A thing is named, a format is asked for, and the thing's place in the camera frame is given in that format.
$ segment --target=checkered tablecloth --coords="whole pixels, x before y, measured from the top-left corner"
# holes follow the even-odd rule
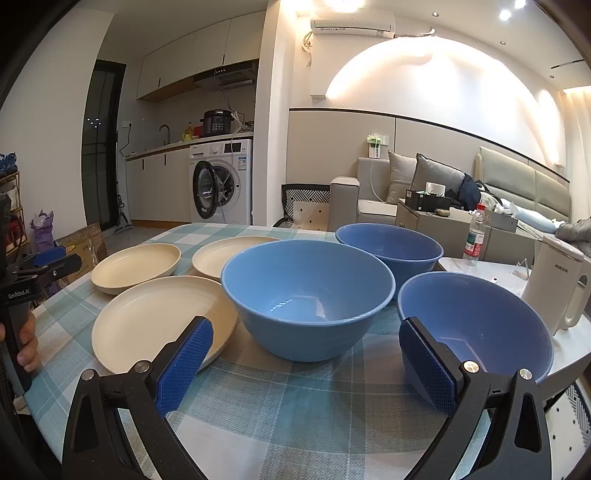
[[[183,275],[194,272],[191,258],[199,248],[239,235],[336,241],[333,233],[195,223],[149,242],[179,247],[183,254],[174,274]],[[288,258],[285,267],[288,273]],[[112,298],[86,275],[35,311],[43,366],[25,399],[58,458],[80,374],[86,368],[108,373],[94,357],[90,334]],[[402,479],[444,417],[405,381],[399,324],[392,303],[351,350],[301,364],[270,354],[239,323],[168,421],[210,480]],[[122,418],[144,473],[159,478],[129,414]],[[458,478],[471,467],[485,423],[483,417]]]

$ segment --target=bottle label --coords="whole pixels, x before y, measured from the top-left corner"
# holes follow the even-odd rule
[[[466,240],[466,246],[464,252],[466,255],[478,258],[480,256],[480,249],[484,242],[484,233],[468,232],[468,239]]]

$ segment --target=washing machine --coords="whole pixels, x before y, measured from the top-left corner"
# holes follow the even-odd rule
[[[252,225],[252,140],[189,148],[191,220]]]

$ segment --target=kitchen cabinet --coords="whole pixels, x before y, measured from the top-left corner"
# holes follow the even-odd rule
[[[205,72],[223,64],[230,20],[210,25],[195,32],[191,54],[191,74]]]
[[[142,72],[139,76],[138,95],[142,98],[160,88],[161,65],[164,63],[163,50],[160,48],[144,57]]]
[[[224,65],[254,60],[261,55],[262,29],[266,12],[256,12],[230,20]]]
[[[126,175],[131,219],[191,221],[188,148],[129,161]]]
[[[195,73],[189,61],[193,52],[194,39],[195,32],[185,35],[160,49],[163,51],[162,62],[160,63],[161,87]]]

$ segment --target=purple bag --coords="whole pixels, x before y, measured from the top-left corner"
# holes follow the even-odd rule
[[[43,210],[39,212],[39,215],[31,220],[31,228],[35,234],[35,247],[37,252],[44,252],[54,248],[55,242],[53,241],[53,211],[48,215]]]

